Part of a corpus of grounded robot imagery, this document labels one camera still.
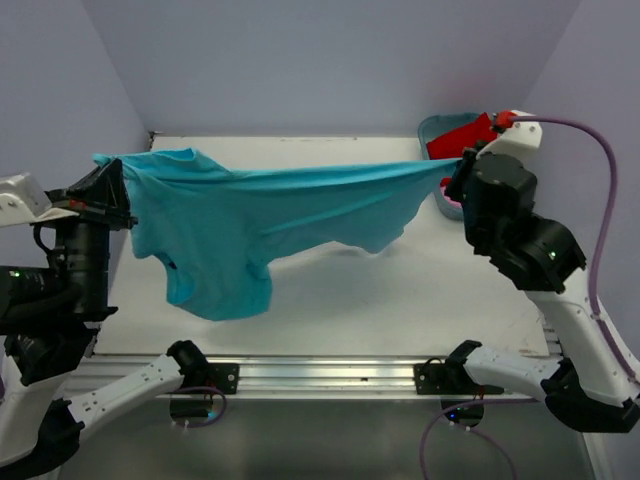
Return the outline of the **turquoise t shirt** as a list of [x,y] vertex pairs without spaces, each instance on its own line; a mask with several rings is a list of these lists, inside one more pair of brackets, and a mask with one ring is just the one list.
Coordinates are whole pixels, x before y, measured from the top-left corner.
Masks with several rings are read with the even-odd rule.
[[458,164],[238,170],[192,148],[120,161],[133,254],[163,264],[169,304],[210,321],[266,312],[277,259],[330,242],[381,252]]

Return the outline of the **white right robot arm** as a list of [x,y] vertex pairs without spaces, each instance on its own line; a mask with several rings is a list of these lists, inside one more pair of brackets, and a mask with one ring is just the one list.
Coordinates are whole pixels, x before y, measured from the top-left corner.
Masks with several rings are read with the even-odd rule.
[[461,204],[476,255],[535,304],[560,342],[559,360],[500,352],[478,341],[445,360],[451,389],[501,387],[545,404],[565,426],[628,433],[639,421],[634,356],[588,293],[586,257],[571,231],[533,211],[536,176],[516,158],[466,149],[445,193]]

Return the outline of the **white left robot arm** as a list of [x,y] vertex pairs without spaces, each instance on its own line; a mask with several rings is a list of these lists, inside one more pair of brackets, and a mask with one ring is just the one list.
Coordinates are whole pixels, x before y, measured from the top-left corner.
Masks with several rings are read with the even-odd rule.
[[1,223],[50,228],[43,268],[1,270],[1,475],[30,479],[68,461],[97,428],[155,396],[197,392],[208,362],[190,341],[85,395],[62,387],[90,356],[108,303],[110,235],[135,225],[123,166],[111,160],[75,184],[46,191],[28,174],[1,182]]

